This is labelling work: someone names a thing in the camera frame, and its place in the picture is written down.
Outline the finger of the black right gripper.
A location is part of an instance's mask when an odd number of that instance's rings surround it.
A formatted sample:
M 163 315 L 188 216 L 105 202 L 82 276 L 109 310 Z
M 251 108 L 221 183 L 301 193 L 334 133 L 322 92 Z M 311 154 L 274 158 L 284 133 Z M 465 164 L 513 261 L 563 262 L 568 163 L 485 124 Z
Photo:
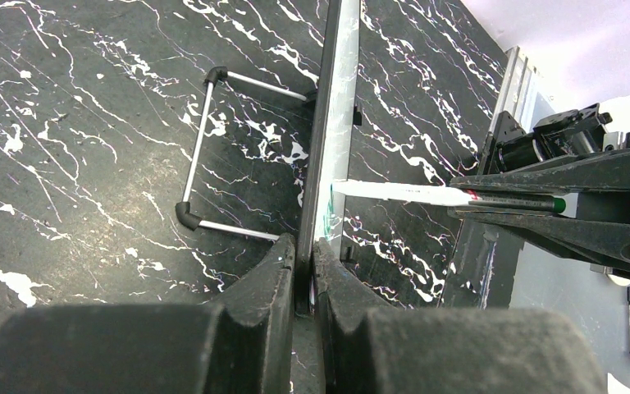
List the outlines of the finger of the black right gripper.
M 567 155 L 500 174 L 455 177 L 461 190 L 532 194 L 630 191 L 630 148 Z
M 561 258 L 609 267 L 630 279 L 630 224 L 501 208 L 451 208 L 449 215 L 500 227 Z

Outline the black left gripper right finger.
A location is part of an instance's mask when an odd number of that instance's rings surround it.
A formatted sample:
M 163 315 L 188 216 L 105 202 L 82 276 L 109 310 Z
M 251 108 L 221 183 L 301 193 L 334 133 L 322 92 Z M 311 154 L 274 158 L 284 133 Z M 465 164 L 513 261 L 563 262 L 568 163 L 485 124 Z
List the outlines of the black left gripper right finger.
M 604 393 L 587 340 L 543 309 L 401 309 L 313 245 L 328 393 Z

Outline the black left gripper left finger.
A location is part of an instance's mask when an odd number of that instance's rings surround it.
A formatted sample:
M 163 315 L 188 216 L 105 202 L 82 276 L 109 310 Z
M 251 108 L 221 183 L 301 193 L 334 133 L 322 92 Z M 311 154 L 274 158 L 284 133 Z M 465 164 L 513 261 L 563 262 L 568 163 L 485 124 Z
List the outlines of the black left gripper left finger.
M 287 393 L 294 238 L 202 305 L 60 305 L 0 328 L 0 393 Z

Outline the white whiteboard black frame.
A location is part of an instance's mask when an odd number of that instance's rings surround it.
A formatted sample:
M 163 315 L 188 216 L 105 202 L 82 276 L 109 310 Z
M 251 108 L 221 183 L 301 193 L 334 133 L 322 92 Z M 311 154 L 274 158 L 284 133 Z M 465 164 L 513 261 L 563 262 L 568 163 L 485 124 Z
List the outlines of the white whiteboard black frame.
M 210 222 L 192 213 L 190 195 L 199 154 L 207 126 L 212 94 L 220 82 L 239 80 L 277 94 L 298 99 L 314 107 L 307 176 L 304 185 L 299 236 L 294 265 L 294 301 L 298 314 L 306 314 L 315 304 L 313 247 L 317 241 L 328 241 L 338 252 L 341 247 L 345 197 L 334 184 L 348 177 L 351 135 L 360 126 L 363 115 L 356 103 L 356 86 L 360 51 L 359 1 L 331 1 L 326 18 L 320 76 L 312 95 L 298 94 L 241 75 L 225 66 L 215 66 L 204 79 L 206 96 L 193 149 L 185 188 L 175 206 L 176 218 L 194 231 L 200 227 L 273 241 L 276 236 L 235 226 Z

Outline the white marker pen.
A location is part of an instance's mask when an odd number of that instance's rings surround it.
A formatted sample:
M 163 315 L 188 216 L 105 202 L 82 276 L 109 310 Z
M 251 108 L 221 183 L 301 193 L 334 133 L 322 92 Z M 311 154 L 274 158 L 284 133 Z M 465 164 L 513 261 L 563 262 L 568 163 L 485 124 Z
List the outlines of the white marker pen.
M 336 181 L 334 192 L 346 196 L 385 199 L 444 207 L 481 205 L 494 208 L 563 213 L 567 204 L 551 195 L 521 195 L 508 192 L 461 190 L 447 186 L 423 186 L 392 182 Z

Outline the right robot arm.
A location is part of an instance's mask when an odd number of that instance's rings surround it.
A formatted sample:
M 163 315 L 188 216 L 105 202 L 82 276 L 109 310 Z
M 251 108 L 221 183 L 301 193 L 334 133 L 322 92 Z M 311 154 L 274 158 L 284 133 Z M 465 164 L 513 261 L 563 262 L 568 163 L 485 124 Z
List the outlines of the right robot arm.
M 545 117 L 526 132 L 502 112 L 480 172 L 451 182 L 495 202 L 451 208 L 450 215 L 630 279 L 630 133 L 612 141 L 610 121 L 593 104 Z

